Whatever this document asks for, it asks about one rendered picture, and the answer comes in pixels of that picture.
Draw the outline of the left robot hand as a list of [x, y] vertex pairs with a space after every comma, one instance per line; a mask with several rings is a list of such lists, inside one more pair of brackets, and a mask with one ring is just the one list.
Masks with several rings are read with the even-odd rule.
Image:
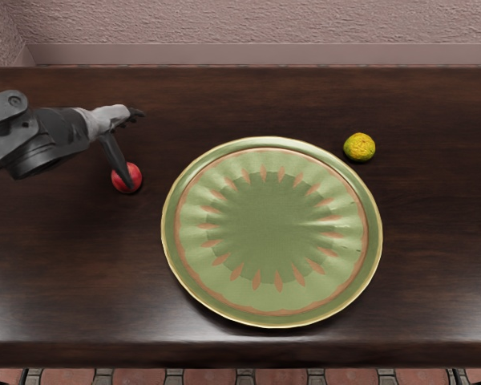
[[102, 106], [93, 110], [74, 107], [74, 110], [84, 118], [89, 140], [100, 142], [112, 169], [126, 187], [130, 191], [134, 191], [135, 182], [113, 132], [117, 127], [125, 128], [127, 123], [135, 123], [139, 117], [145, 117], [145, 113], [123, 104]]

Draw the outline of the red round fruit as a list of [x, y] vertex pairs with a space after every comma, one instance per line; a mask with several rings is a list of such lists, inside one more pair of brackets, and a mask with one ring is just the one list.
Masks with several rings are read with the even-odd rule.
[[135, 193], [141, 186], [143, 176], [139, 168], [132, 162], [127, 162], [128, 171], [134, 187], [128, 188], [115, 170], [111, 171], [111, 182], [115, 189], [121, 193]]

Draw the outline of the green patterned round plate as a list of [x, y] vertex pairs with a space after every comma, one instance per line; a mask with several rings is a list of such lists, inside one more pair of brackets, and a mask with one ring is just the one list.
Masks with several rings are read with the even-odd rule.
[[382, 256], [382, 219], [360, 176], [300, 140], [262, 136], [194, 160], [164, 203], [161, 240], [180, 284], [236, 322], [290, 328], [342, 311]]

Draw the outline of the yellow green wrinkled fruit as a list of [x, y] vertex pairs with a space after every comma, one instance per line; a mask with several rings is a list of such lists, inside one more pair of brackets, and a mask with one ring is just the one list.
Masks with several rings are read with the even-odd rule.
[[357, 132], [345, 141], [343, 144], [343, 152], [351, 160], [366, 162], [374, 157], [376, 144], [369, 135]]

